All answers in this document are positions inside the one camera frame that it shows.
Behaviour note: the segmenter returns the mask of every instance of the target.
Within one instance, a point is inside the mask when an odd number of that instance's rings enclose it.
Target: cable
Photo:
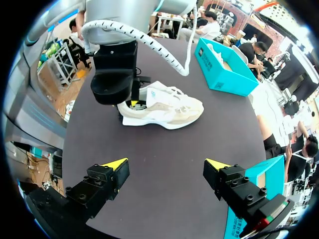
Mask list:
[[[37,163],[38,162],[46,162],[46,163],[48,163],[48,161],[46,161],[46,160],[38,160]]]
[[[29,155],[26,153],[26,152],[23,152],[22,151],[22,149],[20,149],[19,147],[16,147],[18,150],[20,150],[22,153],[24,153],[27,157],[28,157],[28,159],[31,161],[31,162],[33,162],[33,163],[35,163],[35,164],[37,164],[37,162],[41,162],[42,160],[39,160],[39,161],[33,161],[33,160],[31,160],[30,159],[30,157],[29,157]],[[37,158],[44,158],[44,159],[47,159],[47,158],[45,158],[45,157],[42,157],[42,156],[40,156],[40,155],[37,155],[37,154],[34,154],[34,156],[35,157],[37,157]]]
[[[139,67],[136,67],[136,69],[138,69],[140,72],[136,75],[140,75],[142,73],[142,70]]]
[[[187,55],[186,55],[186,61],[185,61],[184,67],[182,67],[182,65],[178,62],[178,60],[172,54],[170,54],[170,52],[165,47],[163,47],[160,43],[158,43],[155,39],[151,38],[150,36],[148,36],[144,32],[139,31],[136,28],[133,28],[121,22],[116,22],[111,20],[90,21],[82,27],[82,36],[84,38],[85,53],[90,52],[90,42],[88,39],[88,33],[90,29],[102,28],[105,30],[113,30],[113,31],[125,34],[127,36],[130,36],[131,38],[136,39],[143,44],[146,44],[149,48],[151,48],[153,51],[159,54],[162,58],[164,58],[168,62],[168,64],[170,64],[182,76],[187,76],[189,75],[191,45],[193,42],[193,38],[195,35],[196,26],[197,26],[197,7],[196,6],[194,6],[193,14],[195,15],[195,18],[193,21],[194,26],[193,26],[193,30],[192,30],[192,33],[188,42],[188,46],[187,46]]]
[[[156,25],[159,23],[159,21],[157,21],[154,26],[148,31],[147,35],[156,27]]]
[[[273,111],[275,119],[276,119],[276,123],[278,124],[276,113],[275,113],[274,109],[270,106],[270,103],[269,103],[269,95],[268,95],[267,90],[265,92],[267,94],[267,102],[268,102],[269,108],[271,108],[271,110]],[[281,134],[281,131],[280,131],[280,127],[279,127],[279,133],[280,133],[281,138],[283,138],[283,135]]]
[[[264,231],[264,232],[260,232],[252,237],[250,237],[249,239],[258,239],[264,236],[267,236],[269,234],[273,234],[273,233],[277,233],[280,231],[291,231],[294,229],[294,226],[290,226],[290,227],[282,227],[282,228],[276,228],[274,230],[269,230],[269,231]]]

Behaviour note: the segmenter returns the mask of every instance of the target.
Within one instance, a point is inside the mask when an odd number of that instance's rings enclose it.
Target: green object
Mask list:
[[[59,43],[56,42],[55,44],[52,44],[50,48],[46,51],[45,56],[47,58],[50,58],[59,49],[60,49],[60,45]]]

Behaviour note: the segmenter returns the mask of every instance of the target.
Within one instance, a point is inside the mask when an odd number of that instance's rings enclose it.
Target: bolt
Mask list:
[[[247,183],[249,181],[249,177],[243,177],[243,182]]]
[[[79,196],[79,199],[81,199],[81,200],[84,200],[86,198],[86,195],[85,194],[80,194],[80,196]]]
[[[95,182],[96,185],[99,185],[99,186],[102,184],[102,181],[99,180],[99,179],[96,179],[94,182]]]
[[[263,187],[259,190],[259,195],[260,196],[265,196],[267,193],[267,188]]]
[[[45,203],[46,203],[46,204],[49,204],[49,203],[50,203],[50,197],[49,197],[49,196],[45,199]]]
[[[238,184],[237,180],[231,181],[231,187],[235,187]]]
[[[42,203],[39,203],[38,204],[38,209],[42,209],[43,208],[43,204]]]
[[[254,196],[251,195],[251,194],[248,194],[248,195],[246,196],[246,201],[247,201],[247,203],[251,203],[251,202],[253,201],[253,199],[254,199]]]

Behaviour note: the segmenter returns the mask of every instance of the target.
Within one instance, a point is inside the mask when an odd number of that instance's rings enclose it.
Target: desk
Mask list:
[[[157,39],[182,64],[187,42]],[[190,74],[181,76],[154,51],[139,44],[137,66],[152,82],[176,86],[203,102],[193,124],[177,130],[159,125],[123,126],[117,109],[97,103],[92,70],[75,101],[63,151],[63,184],[74,186],[94,163],[129,158],[130,176],[114,201],[87,225],[122,239],[221,239],[227,204],[203,175],[204,159],[251,167],[266,159],[248,98],[210,90],[192,45]]]
[[[174,16],[174,17],[170,17],[170,16],[159,16],[159,23],[158,23],[158,31],[157,34],[159,34],[160,32],[160,26],[161,26],[161,21],[162,20],[172,20],[172,21],[179,21],[179,28],[178,28],[178,33],[177,33],[177,40],[179,40],[179,31],[181,30],[181,27],[183,26],[183,22],[184,22],[184,18],[182,18],[181,16]]]

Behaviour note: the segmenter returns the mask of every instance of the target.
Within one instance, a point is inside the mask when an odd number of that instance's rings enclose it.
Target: sneaker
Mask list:
[[[140,100],[118,104],[123,125],[141,126],[156,123],[167,129],[185,127],[196,121],[204,111],[201,101],[185,95],[176,87],[156,81],[140,89]]]

